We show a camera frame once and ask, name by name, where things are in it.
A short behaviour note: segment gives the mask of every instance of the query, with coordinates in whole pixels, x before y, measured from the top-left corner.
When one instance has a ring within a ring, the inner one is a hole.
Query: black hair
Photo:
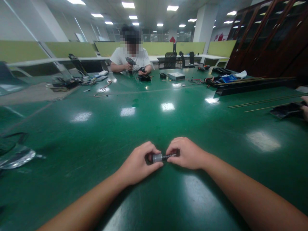
[[[135,26],[128,26],[124,24],[121,29],[121,37],[129,44],[140,44],[141,36]]]

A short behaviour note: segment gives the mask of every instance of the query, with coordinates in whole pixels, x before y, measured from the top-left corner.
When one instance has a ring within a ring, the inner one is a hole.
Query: gray box
[[[168,74],[168,78],[172,80],[182,80],[185,79],[185,75],[179,72],[173,72]]]

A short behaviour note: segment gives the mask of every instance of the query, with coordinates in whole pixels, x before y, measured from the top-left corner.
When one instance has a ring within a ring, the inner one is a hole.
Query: white t-shirt
[[[130,57],[136,62],[137,65],[133,65],[133,71],[138,71],[141,67],[151,65],[147,50],[144,48],[137,52],[136,57],[132,57],[126,48],[118,47],[110,57],[110,60],[117,65],[123,65],[127,63],[126,57]]]

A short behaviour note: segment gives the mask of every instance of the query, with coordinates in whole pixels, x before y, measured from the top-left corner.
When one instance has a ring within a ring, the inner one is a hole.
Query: green table
[[[114,173],[135,147],[152,141],[164,153],[178,136],[190,138],[308,215],[307,123],[294,118],[279,120],[269,109],[243,113],[298,99],[227,108],[296,92],[280,87],[219,97],[206,85],[159,78],[159,72],[174,71],[153,71],[151,82],[110,73],[114,82],[107,88],[108,97],[93,97],[106,81],[82,86],[65,100],[44,105],[44,110],[18,121],[10,133],[30,133],[25,144],[46,159],[35,158],[1,174],[1,230],[38,228]],[[196,68],[176,71],[188,79],[209,76]],[[15,110],[26,111],[29,105],[24,107]],[[205,172],[166,163],[120,194],[101,219],[97,230],[102,229],[249,227]]]

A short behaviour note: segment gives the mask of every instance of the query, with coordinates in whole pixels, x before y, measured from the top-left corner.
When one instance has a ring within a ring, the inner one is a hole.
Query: pillar
[[[4,0],[20,18],[35,40],[42,42],[68,42],[59,23],[43,0]]]
[[[198,10],[193,42],[205,42],[203,54],[207,53],[210,45],[218,8],[219,5],[217,4],[205,4]]]

